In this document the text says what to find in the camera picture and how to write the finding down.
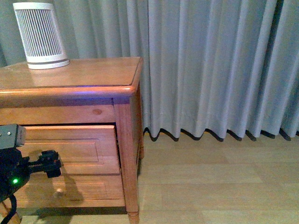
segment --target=nightstand drawer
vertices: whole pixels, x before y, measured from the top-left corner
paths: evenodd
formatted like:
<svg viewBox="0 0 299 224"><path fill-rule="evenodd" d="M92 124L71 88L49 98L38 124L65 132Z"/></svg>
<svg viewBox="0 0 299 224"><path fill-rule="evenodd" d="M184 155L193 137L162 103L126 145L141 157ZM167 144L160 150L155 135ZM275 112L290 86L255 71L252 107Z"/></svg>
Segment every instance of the nightstand drawer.
<svg viewBox="0 0 299 224"><path fill-rule="evenodd" d="M15 193L20 207L124 206L120 175L32 175Z"/></svg>
<svg viewBox="0 0 299 224"><path fill-rule="evenodd" d="M47 125L115 122L112 105L0 108L0 124Z"/></svg>
<svg viewBox="0 0 299 224"><path fill-rule="evenodd" d="M28 126L20 148L31 161L44 150L59 153L63 174L119 174L114 126Z"/></svg>

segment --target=nightstand leg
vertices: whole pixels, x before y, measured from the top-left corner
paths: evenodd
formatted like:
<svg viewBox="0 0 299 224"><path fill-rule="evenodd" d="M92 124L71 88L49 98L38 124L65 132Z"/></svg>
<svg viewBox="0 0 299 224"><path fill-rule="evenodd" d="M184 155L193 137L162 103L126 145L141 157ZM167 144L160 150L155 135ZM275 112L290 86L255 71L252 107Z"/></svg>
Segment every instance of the nightstand leg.
<svg viewBox="0 0 299 224"><path fill-rule="evenodd" d="M10 209L5 205L4 202L0 203L0 212L2 217L4 218L5 216L7 216L7 214L9 213ZM11 220L9 221L8 224L20 224L21 223L21 219L18 215L18 213L16 213Z"/></svg>
<svg viewBox="0 0 299 224"><path fill-rule="evenodd" d="M128 212L130 224L139 224L139 212Z"/></svg>

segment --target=gray curtain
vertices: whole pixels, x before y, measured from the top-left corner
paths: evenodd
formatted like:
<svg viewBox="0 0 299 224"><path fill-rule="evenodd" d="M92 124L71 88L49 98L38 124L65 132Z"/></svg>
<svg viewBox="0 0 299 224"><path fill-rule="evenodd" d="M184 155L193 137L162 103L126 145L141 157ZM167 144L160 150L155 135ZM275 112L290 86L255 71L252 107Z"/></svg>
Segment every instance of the gray curtain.
<svg viewBox="0 0 299 224"><path fill-rule="evenodd" d="M25 60L13 2L0 2L0 66ZM69 58L144 58L143 126L154 137L299 130L297 0L39 2L54 4Z"/></svg>

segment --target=green led light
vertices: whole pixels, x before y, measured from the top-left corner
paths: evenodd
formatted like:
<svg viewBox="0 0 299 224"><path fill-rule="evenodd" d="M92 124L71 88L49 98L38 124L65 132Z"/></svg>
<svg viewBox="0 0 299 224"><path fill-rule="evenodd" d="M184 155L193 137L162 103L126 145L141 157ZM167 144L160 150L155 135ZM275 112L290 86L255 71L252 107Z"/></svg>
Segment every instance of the green led light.
<svg viewBox="0 0 299 224"><path fill-rule="evenodd" d="M14 183L14 184L16 184L17 182L19 182L18 179L14 179L14 180L13 180L13 183Z"/></svg>

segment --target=wooden nightstand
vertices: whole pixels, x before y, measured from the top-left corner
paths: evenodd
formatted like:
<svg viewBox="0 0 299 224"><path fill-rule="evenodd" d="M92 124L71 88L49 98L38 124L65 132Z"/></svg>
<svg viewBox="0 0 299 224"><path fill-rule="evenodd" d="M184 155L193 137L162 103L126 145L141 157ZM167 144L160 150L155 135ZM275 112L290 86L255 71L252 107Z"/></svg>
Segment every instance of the wooden nightstand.
<svg viewBox="0 0 299 224"><path fill-rule="evenodd" d="M0 68L0 125L26 127L23 156L59 152L62 175L33 174L18 207L125 206L139 222L137 166L143 157L139 57L78 59L30 70ZM0 206L7 213L8 200Z"/></svg>

